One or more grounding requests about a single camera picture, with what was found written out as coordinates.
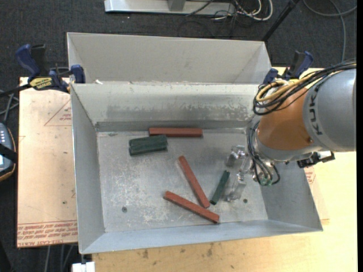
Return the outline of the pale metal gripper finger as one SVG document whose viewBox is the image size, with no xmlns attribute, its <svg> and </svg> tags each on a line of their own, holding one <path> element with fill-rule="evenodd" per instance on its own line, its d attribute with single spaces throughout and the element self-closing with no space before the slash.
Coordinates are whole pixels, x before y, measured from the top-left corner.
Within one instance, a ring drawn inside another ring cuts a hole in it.
<svg viewBox="0 0 363 272">
<path fill-rule="evenodd" d="M 226 200 L 228 202 L 234 202 L 241 199 L 246 185 L 245 174 L 239 172 L 236 175 L 230 193 L 226 196 Z"/>
<path fill-rule="evenodd" d="M 226 166 L 233 167 L 237 159 L 244 159 L 246 157 L 246 148 L 243 145 L 236 145 L 231 148 L 231 151 L 226 159 Z"/>
</svg>

